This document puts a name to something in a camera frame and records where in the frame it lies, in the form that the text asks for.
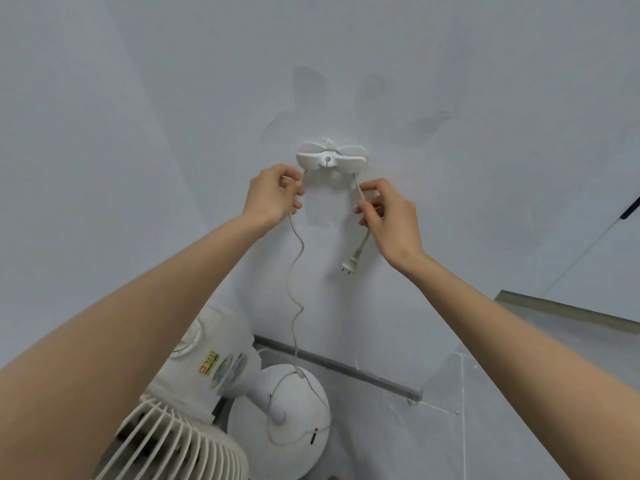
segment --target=white wall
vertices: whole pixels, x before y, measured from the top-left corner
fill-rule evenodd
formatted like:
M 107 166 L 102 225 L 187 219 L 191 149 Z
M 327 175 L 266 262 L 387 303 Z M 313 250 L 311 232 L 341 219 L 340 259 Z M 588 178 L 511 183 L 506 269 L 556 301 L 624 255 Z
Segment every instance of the white wall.
M 369 176 L 418 204 L 425 247 L 494 296 L 640 120 L 635 0 L 105 0 L 211 227 L 307 138 L 364 144 Z M 300 345 L 409 385 L 456 339 L 372 246 L 340 179 L 296 216 Z M 286 226 L 236 288 L 256 332 L 291 341 Z
M 2 366 L 205 224 L 101 0 L 0 0 L 0 61 Z

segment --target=hand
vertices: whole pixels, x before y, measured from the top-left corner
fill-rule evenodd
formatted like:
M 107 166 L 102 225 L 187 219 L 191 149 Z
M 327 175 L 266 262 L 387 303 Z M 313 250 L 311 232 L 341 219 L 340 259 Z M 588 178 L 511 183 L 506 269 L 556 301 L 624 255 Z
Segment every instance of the hand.
M 289 213 L 295 214 L 302 209 L 296 199 L 296 195 L 305 193 L 301 180 L 302 173 L 284 163 L 262 170 L 251 180 L 243 216 L 260 222 L 267 233 Z
M 360 188 L 380 193 L 358 202 L 355 213 L 364 214 L 360 225 L 369 227 L 382 256 L 404 273 L 416 259 L 425 256 L 415 204 L 403 199 L 384 178 L 365 182 Z

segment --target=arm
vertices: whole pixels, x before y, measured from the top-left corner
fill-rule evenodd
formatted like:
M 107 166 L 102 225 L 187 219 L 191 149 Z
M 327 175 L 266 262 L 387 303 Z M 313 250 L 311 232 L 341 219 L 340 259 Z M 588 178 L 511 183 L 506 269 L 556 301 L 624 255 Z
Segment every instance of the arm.
M 572 479 L 640 478 L 640 394 L 476 291 L 422 250 L 415 206 L 386 180 L 361 201 L 389 264 L 459 336 Z
M 256 240 L 302 207 L 295 199 L 301 178 L 285 165 L 263 170 L 240 217 L 7 364 L 0 371 L 3 476 L 91 478 L 120 422 L 220 282 Z

